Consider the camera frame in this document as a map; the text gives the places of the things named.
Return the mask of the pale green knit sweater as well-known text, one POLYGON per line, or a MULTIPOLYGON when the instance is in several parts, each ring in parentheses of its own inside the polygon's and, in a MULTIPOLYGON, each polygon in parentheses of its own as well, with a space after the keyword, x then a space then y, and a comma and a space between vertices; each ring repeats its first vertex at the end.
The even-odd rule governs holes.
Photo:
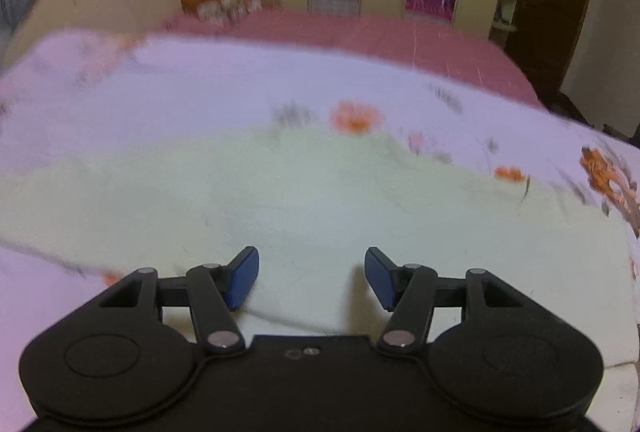
POLYGON ((590 337, 610 366, 639 353, 618 217, 536 181, 418 157, 386 135, 267 127, 6 172, 1 240, 74 265, 163 275, 255 247, 249 334, 376 328, 382 313, 361 280, 375 247, 445 277, 491 271, 590 337))

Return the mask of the pink checked bed cover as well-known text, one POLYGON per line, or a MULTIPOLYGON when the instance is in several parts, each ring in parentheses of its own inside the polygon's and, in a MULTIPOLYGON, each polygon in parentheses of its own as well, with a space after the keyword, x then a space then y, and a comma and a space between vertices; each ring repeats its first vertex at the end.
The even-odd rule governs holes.
POLYGON ((160 30, 349 52, 449 77, 536 108, 542 106, 525 74, 497 45, 447 25, 264 9, 224 25, 175 14, 160 30))

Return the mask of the floral lilac bed sheet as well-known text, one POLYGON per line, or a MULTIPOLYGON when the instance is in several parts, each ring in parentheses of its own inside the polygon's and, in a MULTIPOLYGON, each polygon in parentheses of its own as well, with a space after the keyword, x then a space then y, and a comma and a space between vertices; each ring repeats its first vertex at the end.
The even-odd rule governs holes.
MULTIPOLYGON (((489 178, 536 181, 625 225, 639 339, 639 152, 588 127, 448 78, 333 50, 240 40, 45 38, 1 79, 1 176, 65 158, 250 129, 386 135, 418 157, 489 178)), ((125 275, 1 240, 1 426, 32 410, 18 356, 56 319, 125 275)), ((639 353, 605 363, 591 415, 639 423, 639 353)))

